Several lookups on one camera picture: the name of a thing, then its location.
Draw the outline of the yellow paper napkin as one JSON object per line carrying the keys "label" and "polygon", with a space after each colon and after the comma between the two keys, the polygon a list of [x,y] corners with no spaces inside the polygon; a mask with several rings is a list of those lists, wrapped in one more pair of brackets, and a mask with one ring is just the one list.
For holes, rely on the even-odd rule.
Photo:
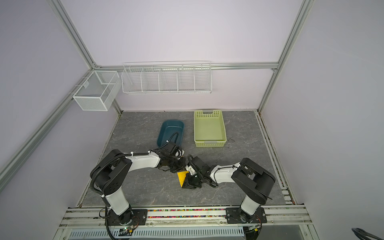
{"label": "yellow paper napkin", "polygon": [[188,186],[189,174],[189,171],[178,172],[178,178],[182,188],[186,188]]}

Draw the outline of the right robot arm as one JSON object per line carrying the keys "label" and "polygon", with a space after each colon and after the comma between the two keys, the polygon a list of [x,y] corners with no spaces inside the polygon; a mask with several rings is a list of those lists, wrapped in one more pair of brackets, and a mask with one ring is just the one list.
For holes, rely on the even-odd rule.
{"label": "right robot arm", "polygon": [[261,206],[270,198],[276,178],[251,159],[243,158],[232,165],[209,166],[198,157],[188,156],[185,169],[178,173],[183,189],[201,188],[202,184],[217,188],[223,183],[235,183],[245,193],[238,208],[226,208],[229,224],[262,225],[266,222]]}

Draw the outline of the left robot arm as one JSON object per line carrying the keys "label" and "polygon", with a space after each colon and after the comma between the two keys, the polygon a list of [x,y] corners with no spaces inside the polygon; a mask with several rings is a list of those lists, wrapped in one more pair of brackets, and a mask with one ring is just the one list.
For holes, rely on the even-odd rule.
{"label": "left robot arm", "polygon": [[132,206],[123,192],[123,183],[128,173],[140,169],[159,169],[177,173],[185,164],[184,150],[176,144],[179,133],[173,133],[166,143],[145,153],[123,153],[112,150],[91,171],[90,189],[105,203],[106,222],[115,220],[115,225],[129,225],[135,217]]}

